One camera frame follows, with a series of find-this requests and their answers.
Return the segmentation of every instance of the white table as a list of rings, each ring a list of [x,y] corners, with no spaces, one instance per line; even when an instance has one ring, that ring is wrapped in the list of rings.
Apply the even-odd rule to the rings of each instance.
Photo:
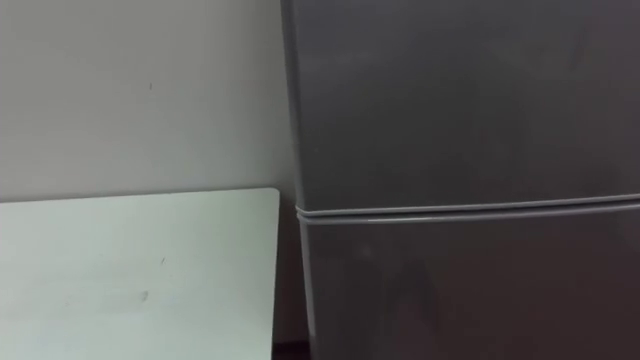
[[[0,204],[0,359],[267,360],[273,189]]]

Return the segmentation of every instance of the refrigerator door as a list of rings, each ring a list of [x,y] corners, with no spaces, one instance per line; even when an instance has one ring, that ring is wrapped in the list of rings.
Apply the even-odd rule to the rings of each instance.
[[[304,225],[314,359],[640,359],[635,207]]]
[[[283,0],[307,215],[640,194],[636,0]]]

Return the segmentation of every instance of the freezer door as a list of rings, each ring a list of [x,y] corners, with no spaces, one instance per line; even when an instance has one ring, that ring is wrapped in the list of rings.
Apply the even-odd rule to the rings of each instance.
[[[315,360],[640,359],[640,212],[304,226]]]
[[[313,214],[640,194],[636,0],[283,0]]]

